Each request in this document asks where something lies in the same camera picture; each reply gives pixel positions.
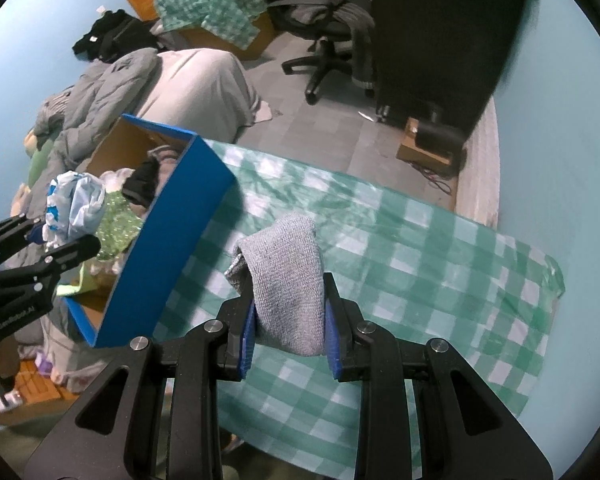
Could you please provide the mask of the black round device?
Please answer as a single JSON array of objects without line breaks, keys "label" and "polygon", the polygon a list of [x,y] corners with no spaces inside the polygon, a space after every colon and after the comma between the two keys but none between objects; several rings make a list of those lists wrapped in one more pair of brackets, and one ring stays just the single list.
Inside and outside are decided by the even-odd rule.
[{"label": "black round device", "polygon": [[434,104],[428,105],[428,118],[420,118],[416,136],[416,145],[436,154],[458,159],[466,142],[465,133],[443,122],[442,109]]}]

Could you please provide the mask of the green checkered cloth on box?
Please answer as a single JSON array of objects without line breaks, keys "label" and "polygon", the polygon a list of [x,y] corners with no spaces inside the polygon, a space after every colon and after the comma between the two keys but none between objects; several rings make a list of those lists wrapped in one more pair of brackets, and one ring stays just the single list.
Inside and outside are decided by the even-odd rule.
[{"label": "green checkered cloth on box", "polygon": [[259,35],[254,21],[266,11],[265,0],[154,0],[165,32],[202,28],[246,50]]}]

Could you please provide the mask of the green checkered tablecloth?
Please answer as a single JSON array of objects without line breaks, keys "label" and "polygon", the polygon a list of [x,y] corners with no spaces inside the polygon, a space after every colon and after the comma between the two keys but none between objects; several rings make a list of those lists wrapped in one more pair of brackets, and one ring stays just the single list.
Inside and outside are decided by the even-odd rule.
[{"label": "green checkered tablecloth", "polygon": [[[509,411],[527,404],[565,282],[549,255],[391,188],[302,162],[212,143],[237,183],[166,302],[155,335],[176,338],[234,296],[225,278],[238,240],[298,212],[314,220],[323,264],[343,298],[394,336],[449,341]],[[220,421],[280,460],[352,477],[360,389],[322,358],[266,347],[243,382],[219,386]]]}]

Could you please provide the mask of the small brown cardboard box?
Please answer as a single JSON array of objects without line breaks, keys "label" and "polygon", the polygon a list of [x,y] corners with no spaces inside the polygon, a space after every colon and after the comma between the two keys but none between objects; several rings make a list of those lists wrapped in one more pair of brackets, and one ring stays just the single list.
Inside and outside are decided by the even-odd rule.
[{"label": "small brown cardboard box", "polygon": [[416,145],[416,136],[419,121],[408,118],[404,129],[404,137],[396,152],[396,158],[402,162],[409,162],[422,168],[436,172],[437,174],[448,174],[452,170],[452,157],[436,154],[426,148]]}]

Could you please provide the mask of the blue cardboard box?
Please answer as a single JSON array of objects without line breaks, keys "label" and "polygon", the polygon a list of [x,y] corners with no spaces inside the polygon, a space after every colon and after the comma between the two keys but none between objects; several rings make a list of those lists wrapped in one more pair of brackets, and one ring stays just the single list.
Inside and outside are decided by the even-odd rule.
[{"label": "blue cardboard box", "polygon": [[93,153],[86,171],[135,169],[150,150],[167,145],[180,157],[148,209],[114,284],[66,305],[86,343],[114,348],[149,337],[189,256],[212,219],[234,174],[197,133],[122,115]]}]

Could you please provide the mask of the green sparkly sponge cloth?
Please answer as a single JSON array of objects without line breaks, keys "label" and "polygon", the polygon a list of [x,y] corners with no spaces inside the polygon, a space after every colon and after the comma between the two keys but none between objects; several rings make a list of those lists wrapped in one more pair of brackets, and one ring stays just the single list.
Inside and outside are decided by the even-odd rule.
[{"label": "green sparkly sponge cloth", "polygon": [[121,191],[107,193],[105,212],[96,231],[100,241],[96,259],[107,261],[125,252],[142,226],[143,220],[132,211],[131,204]]}]

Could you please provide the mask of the grey quilted blanket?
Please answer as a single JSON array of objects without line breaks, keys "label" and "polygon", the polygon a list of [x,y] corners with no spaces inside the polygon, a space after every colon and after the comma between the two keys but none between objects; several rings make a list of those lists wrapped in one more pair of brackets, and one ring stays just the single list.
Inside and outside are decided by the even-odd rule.
[{"label": "grey quilted blanket", "polygon": [[32,186],[23,212],[29,219],[43,219],[50,182],[78,168],[92,156],[123,113],[140,106],[148,87],[158,74],[158,51],[133,51],[112,64],[95,61],[73,86],[64,123],[47,159],[47,166]]}]

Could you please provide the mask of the neon green sock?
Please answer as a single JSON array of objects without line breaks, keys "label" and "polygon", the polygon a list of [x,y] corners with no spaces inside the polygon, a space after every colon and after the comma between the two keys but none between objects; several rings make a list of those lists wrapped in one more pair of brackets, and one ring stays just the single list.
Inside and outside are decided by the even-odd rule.
[{"label": "neon green sock", "polygon": [[56,294],[61,297],[78,296],[87,292],[97,292],[107,296],[114,286],[117,275],[99,262],[87,261],[79,269],[68,272],[61,277],[56,287]]}]

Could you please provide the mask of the black cabinet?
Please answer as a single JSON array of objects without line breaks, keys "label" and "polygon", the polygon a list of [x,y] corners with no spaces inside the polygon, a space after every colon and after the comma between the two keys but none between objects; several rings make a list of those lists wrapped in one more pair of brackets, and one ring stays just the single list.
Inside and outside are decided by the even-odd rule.
[{"label": "black cabinet", "polygon": [[372,0],[379,107],[471,134],[503,73],[526,0]]}]

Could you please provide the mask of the black sock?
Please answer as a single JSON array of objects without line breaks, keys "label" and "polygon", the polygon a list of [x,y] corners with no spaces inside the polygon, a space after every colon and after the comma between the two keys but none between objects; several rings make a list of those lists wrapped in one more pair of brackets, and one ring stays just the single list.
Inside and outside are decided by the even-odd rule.
[{"label": "black sock", "polygon": [[131,203],[149,208],[156,196],[159,162],[154,156],[146,158],[122,185],[122,195]]}]

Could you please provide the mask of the black office chair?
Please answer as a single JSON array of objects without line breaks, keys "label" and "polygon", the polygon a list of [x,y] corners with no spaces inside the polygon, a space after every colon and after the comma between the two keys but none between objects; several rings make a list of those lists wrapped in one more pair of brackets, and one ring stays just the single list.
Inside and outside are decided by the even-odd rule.
[{"label": "black office chair", "polygon": [[299,67],[312,68],[304,89],[308,104],[317,102],[318,87],[331,72],[349,76],[366,96],[375,94],[375,21],[370,0],[277,0],[268,5],[268,12],[280,30],[313,44],[312,55],[282,63],[286,75]]}]

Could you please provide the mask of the white mesh bath loofah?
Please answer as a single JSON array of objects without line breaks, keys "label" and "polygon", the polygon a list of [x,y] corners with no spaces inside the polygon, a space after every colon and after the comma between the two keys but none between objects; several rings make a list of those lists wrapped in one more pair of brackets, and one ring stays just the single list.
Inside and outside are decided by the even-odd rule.
[{"label": "white mesh bath loofah", "polygon": [[132,176],[133,172],[134,170],[132,168],[107,170],[99,176],[99,180],[102,181],[107,194],[120,192],[125,184],[125,181]]}]

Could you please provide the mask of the grey sock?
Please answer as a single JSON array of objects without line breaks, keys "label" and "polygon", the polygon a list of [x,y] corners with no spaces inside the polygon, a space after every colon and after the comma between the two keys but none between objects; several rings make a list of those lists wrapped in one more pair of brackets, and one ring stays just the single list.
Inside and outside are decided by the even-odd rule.
[{"label": "grey sock", "polygon": [[253,294],[257,342],[297,356],[324,351],[323,274],[315,224],[303,214],[238,240],[224,272],[236,292]]}]

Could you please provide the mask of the taupe fleece mitten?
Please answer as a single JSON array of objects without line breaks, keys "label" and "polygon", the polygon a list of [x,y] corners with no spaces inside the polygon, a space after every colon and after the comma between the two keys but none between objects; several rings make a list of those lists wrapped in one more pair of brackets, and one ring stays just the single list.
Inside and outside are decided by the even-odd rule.
[{"label": "taupe fleece mitten", "polygon": [[171,145],[160,145],[148,152],[149,158],[157,164],[155,196],[161,193],[175,167],[178,166],[181,152]]}]

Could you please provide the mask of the blue white striped plastic bag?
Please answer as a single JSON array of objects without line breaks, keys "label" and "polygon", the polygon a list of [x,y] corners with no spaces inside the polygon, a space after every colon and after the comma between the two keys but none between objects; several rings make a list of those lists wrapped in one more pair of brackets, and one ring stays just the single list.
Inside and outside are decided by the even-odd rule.
[{"label": "blue white striped plastic bag", "polygon": [[92,174],[67,171],[50,182],[44,210],[43,240],[57,248],[94,235],[104,218],[106,186]]}]

